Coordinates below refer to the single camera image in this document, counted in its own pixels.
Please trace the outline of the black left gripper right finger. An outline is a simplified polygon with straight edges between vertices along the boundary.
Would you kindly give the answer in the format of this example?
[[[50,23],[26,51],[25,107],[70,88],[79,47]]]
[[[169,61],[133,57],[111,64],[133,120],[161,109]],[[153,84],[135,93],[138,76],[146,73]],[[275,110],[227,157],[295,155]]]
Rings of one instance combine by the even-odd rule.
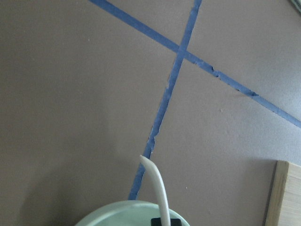
[[[170,226],[182,226],[182,221],[178,218],[171,218]]]

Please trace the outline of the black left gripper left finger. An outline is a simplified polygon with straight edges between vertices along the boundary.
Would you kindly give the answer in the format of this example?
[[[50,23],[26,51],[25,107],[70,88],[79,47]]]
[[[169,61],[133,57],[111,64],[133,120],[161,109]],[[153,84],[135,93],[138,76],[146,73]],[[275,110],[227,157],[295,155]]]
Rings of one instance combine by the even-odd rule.
[[[162,226],[161,218],[152,218],[150,223],[151,226]]]

